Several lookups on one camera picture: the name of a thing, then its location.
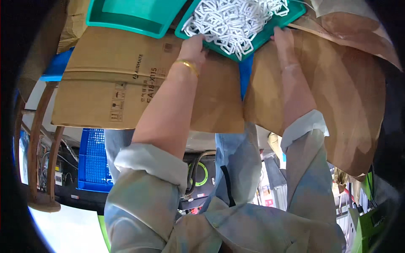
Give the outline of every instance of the hand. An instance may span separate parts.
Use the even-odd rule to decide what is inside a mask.
[[[277,50],[280,52],[294,51],[294,37],[289,28],[274,27],[274,35],[271,39],[276,42]]]
[[[186,60],[195,64],[199,73],[207,55],[207,51],[203,51],[203,40],[205,40],[205,36],[197,34],[183,41],[177,58],[178,60]]]
[[[294,53],[294,36],[289,28],[274,27],[274,36],[271,39],[275,41],[281,68],[298,63]]]

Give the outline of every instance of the paper packaging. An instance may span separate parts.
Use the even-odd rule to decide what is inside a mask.
[[[157,40],[88,27],[59,83],[52,124],[135,128],[176,60],[182,41],[173,34]],[[238,133],[243,128],[238,64],[212,52],[200,73],[191,129]]]
[[[90,0],[70,0],[67,8],[65,27],[60,34],[58,52],[68,51],[77,44],[87,28],[86,16]]]
[[[294,30],[295,53],[329,130],[328,161],[349,175],[367,173],[385,107],[385,79],[373,56]],[[283,134],[281,69],[273,41],[254,57],[246,121]]]
[[[351,1],[349,5],[346,0],[333,2],[313,0],[312,2],[315,10],[321,11],[322,16],[317,17],[315,11],[307,8],[303,16],[288,26],[313,33],[339,45],[354,47],[381,57],[402,71],[395,48],[382,25],[372,18],[362,16],[372,17],[372,11],[369,8],[362,9],[361,0]],[[341,12],[341,10],[358,15]]]

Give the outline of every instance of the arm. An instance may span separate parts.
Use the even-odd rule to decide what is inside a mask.
[[[185,40],[178,57],[198,71],[205,61],[203,38]],[[161,252],[168,242],[187,187],[182,158],[196,87],[196,73],[174,63],[139,120],[132,144],[115,158],[120,174],[104,208],[111,252]]]
[[[294,53],[290,29],[274,29],[284,93],[281,148],[287,157],[288,212],[336,224],[332,176],[324,145],[328,129]]]
[[[294,52],[294,37],[290,29],[274,28],[284,95],[284,127],[316,109],[316,103]]]
[[[200,71],[205,61],[204,36],[183,42],[178,60],[194,63]],[[180,159],[190,131],[197,75],[181,62],[174,63],[166,80],[139,119],[132,142],[152,144]]]

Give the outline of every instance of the white cuff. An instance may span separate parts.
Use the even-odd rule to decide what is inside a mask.
[[[144,170],[149,175],[177,185],[181,194],[187,188],[187,164],[151,144],[132,143],[121,149],[114,165],[119,171],[123,168]]]
[[[287,153],[288,146],[290,146],[293,141],[314,129],[319,129],[324,133],[324,136],[329,136],[324,116],[320,111],[315,109],[301,116],[286,128],[281,140],[281,150],[283,153]]]

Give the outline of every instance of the green ring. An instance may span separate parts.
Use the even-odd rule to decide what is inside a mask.
[[[201,181],[201,182],[199,182],[199,183],[196,182],[196,186],[202,186],[202,185],[204,185],[204,184],[207,182],[207,180],[208,180],[208,170],[207,170],[207,168],[205,167],[205,165],[204,165],[203,163],[199,162],[198,165],[200,165],[200,166],[204,169],[205,178],[204,178],[203,181]]]

